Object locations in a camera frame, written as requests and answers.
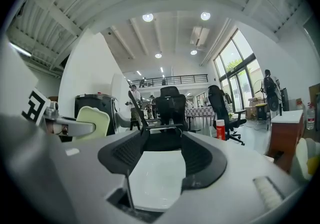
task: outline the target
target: mesh chair back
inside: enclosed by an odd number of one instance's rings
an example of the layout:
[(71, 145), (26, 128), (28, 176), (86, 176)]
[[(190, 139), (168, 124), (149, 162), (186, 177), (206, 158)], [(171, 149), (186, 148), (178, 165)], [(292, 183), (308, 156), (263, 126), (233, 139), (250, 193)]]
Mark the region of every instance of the mesh chair back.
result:
[(210, 104), (213, 108), (213, 110), (215, 111), (215, 113), (217, 114), (217, 119), (218, 120), (225, 120), (224, 124), (227, 127), (229, 124), (229, 115), (228, 115), (228, 111), (226, 109), (226, 105), (225, 105), (225, 101), (224, 101), (224, 97), (223, 94), (220, 90), (220, 88), (216, 85), (212, 85), (209, 87), (209, 101)]
[(187, 130), (188, 126), (184, 113), (186, 109), (185, 98), (185, 95), (177, 95), (155, 99), (155, 104), (163, 124), (169, 124), (170, 119), (172, 119), (174, 124), (183, 124), (184, 130)]
[(178, 96), (180, 95), (179, 90), (175, 86), (169, 86), (160, 89), (160, 96), (161, 97), (168, 97), (168, 96)]

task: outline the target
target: wooden cabinet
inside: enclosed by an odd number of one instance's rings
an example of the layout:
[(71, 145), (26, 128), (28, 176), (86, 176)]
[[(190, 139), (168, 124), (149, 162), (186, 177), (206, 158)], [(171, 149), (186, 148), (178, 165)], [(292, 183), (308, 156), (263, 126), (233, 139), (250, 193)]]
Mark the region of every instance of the wooden cabinet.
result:
[(295, 148), (302, 136), (302, 110), (283, 112), (282, 116), (272, 119), (270, 147), (267, 156), (275, 158), (275, 164), (289, 173)]

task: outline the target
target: checkered tablecloth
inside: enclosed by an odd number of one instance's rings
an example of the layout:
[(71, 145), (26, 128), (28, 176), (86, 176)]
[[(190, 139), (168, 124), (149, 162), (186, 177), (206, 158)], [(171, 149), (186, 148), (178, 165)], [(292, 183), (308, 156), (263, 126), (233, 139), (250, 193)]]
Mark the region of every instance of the checkered tablecloth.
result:
[(199, 108), (186, 108), (186, 117), (209, 117), (214, 116), (214, 110), (212, 107), (199, 107)]

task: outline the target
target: railing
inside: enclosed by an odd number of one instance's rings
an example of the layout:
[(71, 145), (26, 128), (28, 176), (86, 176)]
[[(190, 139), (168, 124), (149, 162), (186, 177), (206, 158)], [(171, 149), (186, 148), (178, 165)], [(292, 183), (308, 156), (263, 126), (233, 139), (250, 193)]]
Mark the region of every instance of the railing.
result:
[(153, 78), (145, 80), (131, 81), (129, 84), (135, 84), (137, 87), (154, 87), (154, 86), (172, 86), (176, 84), (188, 84), (188, 83), (200, 83), (208, 82), (207, 74), (196, 74), (196, 75), (183, 75), (183, 76), (170, 76), (165, 78)]

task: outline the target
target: black cabinet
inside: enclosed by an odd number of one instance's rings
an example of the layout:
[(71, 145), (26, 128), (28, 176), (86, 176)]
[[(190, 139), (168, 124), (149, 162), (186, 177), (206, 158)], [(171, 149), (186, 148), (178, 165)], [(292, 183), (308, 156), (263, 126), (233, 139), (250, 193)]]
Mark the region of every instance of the black cabinet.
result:
[(77, 118), (78, 113), (83, 106), (98, 108), (100, 111), (107, 113), (110, 117), (110, 124), (106, 135), (109, 136), (116, 133), (117, 124), (115, 118), (115, 101), (117, 99), (115, 97), (106, 94), (84, 94), (78, 95), (75, 98), (75, 118)]

